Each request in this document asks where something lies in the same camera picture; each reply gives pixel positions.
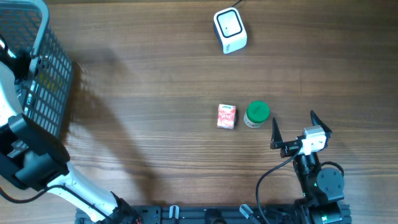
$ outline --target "gray laundry basket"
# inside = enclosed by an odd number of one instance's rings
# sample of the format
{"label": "gray laundry basket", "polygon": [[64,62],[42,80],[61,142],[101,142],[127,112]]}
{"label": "gray laundry basket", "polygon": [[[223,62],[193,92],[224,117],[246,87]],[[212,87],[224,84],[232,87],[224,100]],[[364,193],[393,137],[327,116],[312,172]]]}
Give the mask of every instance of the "gray laundry basket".
{"label": "gray laundry basket", "polygon": [[[0,34],[12,52],[26,50],[32,58],[27,79],[16,86],[24,113],[59,137],[73,71],[49,26],[49,9],[41,0],[0,1]],[[26,148],[16,142],[12,154]]]}

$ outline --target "cable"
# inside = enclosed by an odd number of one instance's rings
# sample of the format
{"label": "cable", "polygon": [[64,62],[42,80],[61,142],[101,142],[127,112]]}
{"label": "cable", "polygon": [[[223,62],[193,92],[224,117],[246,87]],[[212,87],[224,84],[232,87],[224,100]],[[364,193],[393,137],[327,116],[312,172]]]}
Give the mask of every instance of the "cable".
{"label": "cable", "polygon": [[54,189],[54,188],[61,188],[62,190],[72,194],[77,199],[81,200],[83,203],[88,205],[90,208],[94,209],[96,212],[98,212],[99,214],[104,216],[106,219],[111,220],[113,223],[115,223],[115,221],[111,217],[107,216],[107,214],[103,213],[100,209],[95,207],[95,205],[90,204],[84,198],[82,198],[81,196],[79,196],[78,194],[76,194],[75,192],[73,192],[72,190],[70,190],[69,188],[67,188],[64,185],[53,185],[51,187],[46,187],[44,190],[42,190],[37,195],[33,196],[32,198],[25,199],[25,200],[18,200],[18,199],[14,199],[14,198],[10,197],[7,193],[5,193],[5,191],[3,191],[3,189],[1,187],[0,187],[0,195],[2,197],[4,197],[4,199],[6,199],[7,201],[12,202],[12,203],[29,203],[29,202],[33,202],[34,200],[38,199],[39,197],[43,196],[43,194],[47,193],[49,190]]}
{"label": "cable", "polygon": [[243,0],[238,0],[235,4],[233,4],[231,7],[235,7],[237,4],[241,3]]}
{"label": "cable", "polygon": [[332,161],[327,161],[327,162],[321,163],[321,167],[323,167],[324,165],[331,165],[331,166],[336,167],[338,170],[340,170],[341,175],[344,176],[344,169],[339,164],[332,162]]}
{"label": "cable", "polygon": [[262,218],[266,221],[267,224],[270,224],[270,223],[269,223],[268,219],[266,218],[266,216],[264,215],[264,212],[262,211],[261,204],[260,204],[260,198],[259,198],[259,187],[260,187],[260,184],[261,184],[262,180],[263,180],[266,176],[268,176],[270,173],[272,173],[272,172],[274,172],[275,170],[277,170],[277,169],[283,167],[284,165],[290,163],[290,162],[299,154],[299,152],[300,152],[300,150],[297,150],[297,152],[296,152],[292,157],[290,157],[289,159],[287,159],[285,162],[283,162],[283,163],[281,163],[281,164],[275,166],[274,168],[270,169],[269,171],[267,171],[265,174],[263,174],[263,175],[260,177],[259,182],[257,182],[257,185],[256,185],[256,200],[257,200],[257,206],[259,207],[259,211],[260,211],[260,214],[261,214]]}

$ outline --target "white scanner device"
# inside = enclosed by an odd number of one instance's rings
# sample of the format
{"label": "white scanner device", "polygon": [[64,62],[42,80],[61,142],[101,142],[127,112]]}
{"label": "white scanner device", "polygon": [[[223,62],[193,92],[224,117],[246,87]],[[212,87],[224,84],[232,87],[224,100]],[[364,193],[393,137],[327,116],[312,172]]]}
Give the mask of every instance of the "white scanner device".
{"label": "white scanner device", "polygon": [[213,28],[224,54],[239,50],[248,42],[241,16],[234,7],[217,12],[214,15]]}

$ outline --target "wooden table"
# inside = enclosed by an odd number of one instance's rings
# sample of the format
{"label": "wooden table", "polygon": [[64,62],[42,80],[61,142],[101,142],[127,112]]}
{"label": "wooden table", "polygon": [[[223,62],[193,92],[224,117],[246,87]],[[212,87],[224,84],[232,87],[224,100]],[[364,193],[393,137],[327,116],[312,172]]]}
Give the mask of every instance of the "wooden table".
{"label": "wooden table", "polygon": [[[238,9],[247,46],[223,55],[215,12],[231,1],[50,5],[50,24],[74,61],[62,139],[77,168],[131,205],[255,204],[258,178],[281,163],[271,122],[250,129],[263,100],[285,140],[310,126],[334,131],[321,161],[345,168],[354,223],[398,220],[398,10],[384,1],[252,1]],[[216,127],[219,103],[240,110]],[[27,198],[3,179],[11,195]],[[292,165],[267,177],[263,203],[302,192]],[[54,195],[26,205],[0,198],[0,223],[73,223]]]}

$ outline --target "wood grain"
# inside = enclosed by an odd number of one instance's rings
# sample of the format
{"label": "wood grain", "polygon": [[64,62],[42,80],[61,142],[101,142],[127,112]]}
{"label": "wood grain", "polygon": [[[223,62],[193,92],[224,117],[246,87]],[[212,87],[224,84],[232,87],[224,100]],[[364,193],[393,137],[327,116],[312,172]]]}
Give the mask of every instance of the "wood grain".
{"label": "wood grain", "polygon": [[[354,223],[396,222],[398,5],[246,1],[248,45],[223,55],[211,23],[231,3],[49,7],[74,61],[62,133],[73,163],[132,205],[255,204],[258,178],[282,162],[269,149],[269,121],[242,123],[248,104],[264,100],[286,140],[310,125],[310,110],[334,131],[319,157],[345,168]],[[219,103],[238,107],[234,130],[216,128]],[[264,203],[301,196],[291,164],[261,186]],[[0,223],[72,223],[74,213],[53,195],[0,202]]]}

